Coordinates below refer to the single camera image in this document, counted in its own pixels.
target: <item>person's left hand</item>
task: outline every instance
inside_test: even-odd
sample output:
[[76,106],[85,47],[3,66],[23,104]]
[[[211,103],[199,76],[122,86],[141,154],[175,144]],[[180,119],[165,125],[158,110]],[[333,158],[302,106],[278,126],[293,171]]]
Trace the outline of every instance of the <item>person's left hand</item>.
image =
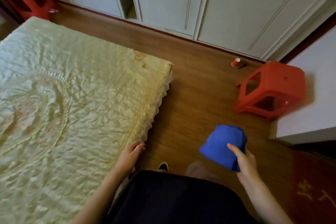
[[126,177],[135,166],[141,152],[145,150],[146,144],[141,141],[136,141],[122,150],[118,161],[115,165],[115,171]]

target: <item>black shoe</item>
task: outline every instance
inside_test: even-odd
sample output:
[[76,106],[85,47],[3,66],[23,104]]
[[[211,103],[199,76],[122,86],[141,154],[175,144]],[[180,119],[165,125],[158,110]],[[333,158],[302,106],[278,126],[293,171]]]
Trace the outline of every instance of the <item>black shoe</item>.
[[165,170],[165,171],[169,171],[169,166],[166,162],[162,162],[158,168],[158,170]]

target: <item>blue towel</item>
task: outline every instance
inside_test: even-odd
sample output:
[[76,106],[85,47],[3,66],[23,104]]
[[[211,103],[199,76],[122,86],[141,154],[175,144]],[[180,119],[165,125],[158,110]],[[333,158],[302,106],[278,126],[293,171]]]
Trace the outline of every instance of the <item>blue towel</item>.
[[217,164],[240,172],[236,155],[228,148],[227,144],[237,146],[246,154],[245,145],[247,138],[244,131],[237,126],[217,125],[216,129],[201,146],[199,152]]

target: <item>red rug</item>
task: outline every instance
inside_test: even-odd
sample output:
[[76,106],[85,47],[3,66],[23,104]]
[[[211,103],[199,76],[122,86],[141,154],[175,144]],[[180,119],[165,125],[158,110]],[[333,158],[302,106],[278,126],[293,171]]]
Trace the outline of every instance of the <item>red rug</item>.
[[336,163],[295,151],[290,217],[295,223],[336,223]]

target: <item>quilted bedspread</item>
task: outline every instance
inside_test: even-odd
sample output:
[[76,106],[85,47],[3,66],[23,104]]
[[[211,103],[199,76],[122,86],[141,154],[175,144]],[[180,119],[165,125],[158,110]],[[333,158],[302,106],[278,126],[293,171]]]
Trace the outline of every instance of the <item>quilted bedspread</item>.
[[142,138],[168,61],[30,18],[0,43],[0,223],[69,223]]

